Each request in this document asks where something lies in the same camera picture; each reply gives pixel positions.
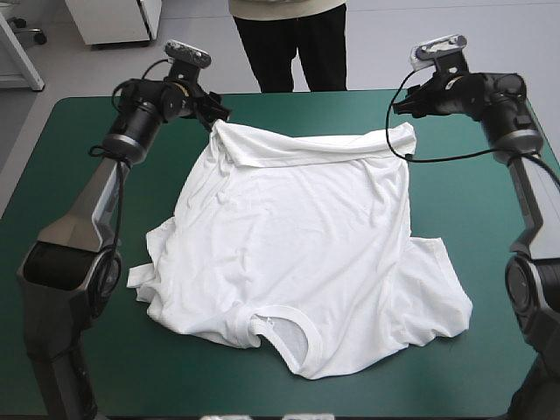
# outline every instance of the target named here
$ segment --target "black cable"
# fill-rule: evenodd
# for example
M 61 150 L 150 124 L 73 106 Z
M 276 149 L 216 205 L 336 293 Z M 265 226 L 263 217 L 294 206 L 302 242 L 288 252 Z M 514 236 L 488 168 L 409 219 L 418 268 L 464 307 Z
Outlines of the black cable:
M 109 246 L 110 253 L 108 255 L 108 260 L 106 264 L 108 265 L 105 268 L 105 273 L 103 278 L 101 278 L 96 287 L 96 293 L 94 295 L 95 305 L 94 308 L 99 308 L 99 300 L 98 299 L 105 299 L 108 298 L 112 291 L 115 289 L 118 279 L 121 275 L 121 262 L 118 258 L 116 258 L 116 250 L 118 247 L 119 237 L 121 234 L 121 225 L 123 222 L 123 202 L 124 202 L 124 173 L 123 173 L 123 165 L 126 165 L 127 168 L 130 169 L 130 161 L 124 156 L 116 154 L 103 146 L 96 145 L 89 149 L 88 155 L 93 158 L 109 158 L 113 159 L 117 162 L 116 165 L 116 176 L 118 180 L 118 201 L 116 203 L 116 221 L 115 221 L 115 233 L 113 236 L 113 242 Z M 107 280 L 109 279 L 109 274 L 111 272 L 113 261 L 116 261 L 118 272 L 113 284 L 110 285 L 109 290 L 104 290 Z
M 121 114 L 121 109 L 116 105 L 115 103 L 115 97 L 116 94 L 118 93 L 119 90 L 123 89 L 127 84 L 129 83 L 129 80 L 124 81 L 123 83 L 120 83 L 117 87 L 115 87 L 113 89 L 113 94 L 111 95 L 111 105 L 113 105 L 113 108 L 116 110 L 116 112 L 118 112 L 119 114 Z
M 414 159 L 413 157 L 411 157 L 411 155 L 403 156 L 403 155 L 399 154 L 395 150 L 395 148 L 393 147 L 393 145 L 391 144 L 391 142 L 389 140 L 389 115 L 390 115 L 391 109 L 393 108 L 393 104 L 395 103 L 396 97 L 401 93 L 401 91 L 403 90 L 404 84 L 410 79 L 410 77 L 412 77 L 412 75 L 414 73 L 416 73 L 416 70 L 409 73 L 404 78 L 404 80 L 401 83 L 401 86 L 399 86 L 399 88 L 397 89 L 397 91 L 395 93 L 395 96 L 393 96 L 393 99 L 391 99 L 391 102 L 389 103 L 388 108 L 387 108 L 387 114 L 385 116 L 385 138 L 387 140 L 387 146 L 390 148 L 390 150 L 393 152 L 393 154 L 395 156 L 397 156 L 400 159 L 406 160 L 407 162 L 412 162 L 412 163 L 416 163 L 416 164 L 431 164 L 431 163 L 437 163 L 437 162 L 449 162 L 449 161 L 452 161 L 452 160 L 476 158 L 477 156 L 486 155 L 487 153 L 495 153 L 497 151 L 501 151 L 501 152 L 510 153 L 512 155 L 511 158 L 507 161 L 507 166 L 509 166 L 516 159 L 526 158 L 526 159 L 530 160 L 531 162 L 535 163 L 536 165 L 540 166 L 541 168 L 543 168 L 550 175 L 550 177 L 552 178 L 552 180 L 554 181 L 556 186 L 560 189 L 560 179 L 558 178 L 556 173 L 552 170 L 552 168 L 550 168 L 550 166 L 548 166 L 539 157 L 534 156 L 536 153 L 518 153 L 515 150 L 507 150 L 507 149 L 486 149 L 486 150 L 476 151 L 474 153 L 469 153 L 469 154 L 466 154 L 466 155 L 458 155 L 458 156 L 451 156 L 451 157 L 437 157 L 437 158 L 433 158 L 433 159 Z M 496 84 L 497 81 L 503 79 L 506 76 L 511 76 L 511 75 L 521 78 L 521 76 L 519 76 L 519 74 L 516 74 L 516 73 L 504 74 L 499 79 L 494 81 L 494 85 Z M 523 82 L 523 93 L 524 93 L 524 95 L 527 94 L 527 88 L 525 87 L 525 82 Z
M 146 69 L 145 72 L 143 72 L 141 79 L 145 79 L 146 76 L 148 75 L 148 73 L 150 72 L 150 70 L 151 70 L 152 68 L 154 68 L 155 66 L 157 66 L 158 64 L 161 64 L 161 63 L 168 63 L 168 62 L 169 62 L 169 59 L 159 59 L 158 61 L 156 61 L 155 63 L 153 63 L 151 66 L 149 66 L 149 67 Z
M 516 159 L 526 158 L 526 159 L 530 160 L 531 162 L 533 162 L 534 164 L 543 168 L 549 174 L 549 176 L 552 178 L 552 180 L 554 181 L 554 183 L 556 184 L 558 189 L 560 189 L 560 178 L 558 178 L 558 176 L 556 175 L 556 173 L 552 170 L 552 168 L 550 166 L 548 166 L 539 157 L 535 157 L 534 155 L 535 154 L 531 154 L 531 153 L 522 153 L 522 154 L 519 154 L 519 155 L 512 156 L 507 161 L 507 166 L 509 166 Z
M 389 149 L 391 150 L 391 152 L 395 156 L 397 156 L 400 159 L 406 160 L 407 162 L 412 162 L 412 163 L 415 163 L 415 164 L 435 164 L 437 162 L 449 162 L 449 161 L 452 161 L 452 160 L 476 158 L 477 156 L 486 155 L 487 153 L 494 153 L 496 151 L 504 151 L 502 149 L 486 149 L 486 150 L 476 151 L 474 153 L 468 153 L 466 155 L 457 155 L 457 156 L 449 156 L 449 157 L 434 157 L 434 158 L 431 158 L 431 159 L 414 159 L 411 155 L 403 156 L 400 153 L 398 153 L 395 150 L 395 148 L 393 147 L 393 145 L 391 144 L 391 141 L 389 140 L 389 116 L 390 116 L 390 113 L 391 113 L 391 109 L 393 108 L 393 104 L 395 103 L 396 97 L 403 90 L 404 84 L 415 73 L 416 73 L 416 70 L 413 71 L 413 72 L 410 72 L 404 78 L 404 80 L 401 83 L 401 86 L 399 86 L 399 88 L 396 90 L 395 96 L 393 96 L 393 99 L 391 99 L 391 102 L 389 103 L 388 108 L 387 108 L 387 114 L 385 115 L 385 139 L 387 140 L 387 146 L 389 147 Z

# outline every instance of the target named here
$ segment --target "floor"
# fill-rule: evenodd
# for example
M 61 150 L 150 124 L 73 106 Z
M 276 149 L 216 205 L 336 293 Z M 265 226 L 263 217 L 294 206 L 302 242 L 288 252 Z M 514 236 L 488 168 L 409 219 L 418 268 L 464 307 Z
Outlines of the floor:
M 30 45 L 27 52 L 46 88 L 41 93 L 0 91 L 0 214 L 53 105 L 68 96 L 109 95 L 119 82 L 138 77 L 151 62 L 164 57 L 162 45 L 167 39 L 211 53 L 213 64 L 202 72 L 202 86 L 219 93 L 258 91 L 226 0 L 163 1 L 156 42 L 101 51 L 83 44 L 62 0 L 40 2 L 45 13 L 39 20 L 49 40 L 45 45 Z M 560 156 L 560 1 L 348 0 L 347 4 L 350 89 L 395 88 L 410 71 L 413 45 L 462 33 L 469 42 L 465 56 L 472 71 L 517 72 L 525 77 L 529 99 Z M 151 76 L 164 74 L 161 66 Z M 296 90 L 307 90 L 297 61 L 294 75 Z M 411 83 L 429 76 L 429 72 L 421 73 Z

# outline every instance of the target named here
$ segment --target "wrinkled fabric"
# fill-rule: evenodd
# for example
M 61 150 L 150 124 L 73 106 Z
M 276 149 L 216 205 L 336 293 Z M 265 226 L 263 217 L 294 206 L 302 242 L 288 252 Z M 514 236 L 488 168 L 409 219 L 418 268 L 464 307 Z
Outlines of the wrinkled fabric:
M 390 136 L 414 151 L 410 124 Z M 383 130 L 292 138 L 218 121 L 128 286 L 176 333 L 263 336 L 309 379 L 360 371 L 469 325 L 441 239 L 410 237 L 408 188 Z

